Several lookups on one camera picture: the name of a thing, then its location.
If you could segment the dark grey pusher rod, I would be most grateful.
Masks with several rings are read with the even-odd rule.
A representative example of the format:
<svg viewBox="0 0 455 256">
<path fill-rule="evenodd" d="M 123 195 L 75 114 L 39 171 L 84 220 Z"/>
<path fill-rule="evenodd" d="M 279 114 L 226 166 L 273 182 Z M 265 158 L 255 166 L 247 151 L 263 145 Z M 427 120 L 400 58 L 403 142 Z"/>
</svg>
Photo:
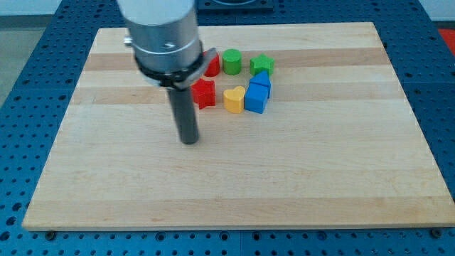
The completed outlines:
<svg viewBox="0 0 455 256">
<path fill-rule="evenodd" d="M 167 93 L 180 141 L 183 144 L 195 144 L 199 132 L 191 90 L 167 89 Z"/>
</svg>

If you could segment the black ring clamp mount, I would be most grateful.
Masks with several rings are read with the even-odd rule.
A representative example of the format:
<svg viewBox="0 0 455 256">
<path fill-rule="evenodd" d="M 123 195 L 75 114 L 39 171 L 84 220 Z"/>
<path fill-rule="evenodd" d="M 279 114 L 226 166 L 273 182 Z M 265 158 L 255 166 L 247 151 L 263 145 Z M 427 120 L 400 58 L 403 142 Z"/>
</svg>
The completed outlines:
<svg viewBox="0 0 455 256">
<path fill-rule="evenodd" d="M 204 52 L 201 42 L 195 46 L 196 49 L 184 46 L 161 53 L 134 48 L 134 59 L 148 83 L 157 87 L 185 90 L 205 73 L 218 53 L 216 48 Z"/>
</svg>

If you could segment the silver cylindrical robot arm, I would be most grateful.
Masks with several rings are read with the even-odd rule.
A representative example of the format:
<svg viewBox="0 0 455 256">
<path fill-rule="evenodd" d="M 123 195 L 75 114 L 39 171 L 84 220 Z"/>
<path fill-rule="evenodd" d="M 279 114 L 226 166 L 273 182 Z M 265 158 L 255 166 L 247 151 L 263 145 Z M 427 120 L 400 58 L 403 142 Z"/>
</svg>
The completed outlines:
<svg viewBox="0 0 455 256">
<path fill-rule="evenodd" d="M 182 143 L 199 139 L 191 85 L 208 69 L 216 49 L 203 51 L 191 0 L 117 0 L 129 35 L 124 44 L 147 82 L 164 87 Z"/>
</svg>

